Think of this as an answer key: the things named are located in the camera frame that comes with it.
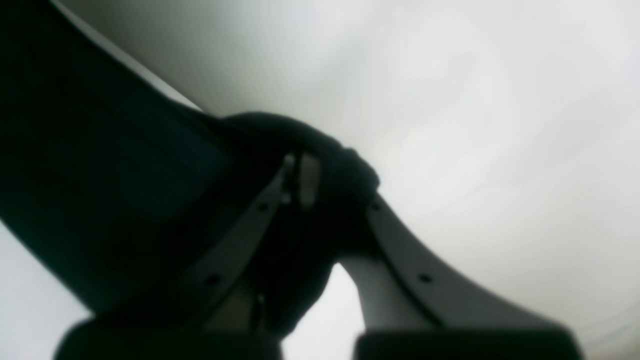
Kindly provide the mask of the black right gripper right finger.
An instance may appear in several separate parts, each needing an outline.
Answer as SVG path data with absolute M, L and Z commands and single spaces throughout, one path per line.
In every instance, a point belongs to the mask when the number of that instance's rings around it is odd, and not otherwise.
M 566 326 L 505 300 L 446 264 L 375 196 L 340 258 L 365 332 L 355 360 L 582 360 Z

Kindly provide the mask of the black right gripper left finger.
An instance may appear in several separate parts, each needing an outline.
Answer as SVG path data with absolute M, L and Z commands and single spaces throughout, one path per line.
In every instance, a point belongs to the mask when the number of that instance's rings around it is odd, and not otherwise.
M 281 360 L 274 308 L 316 205 L 321 164 L 288 153 L 229 231 L 180 275 L 71 330 L 57 360 Z

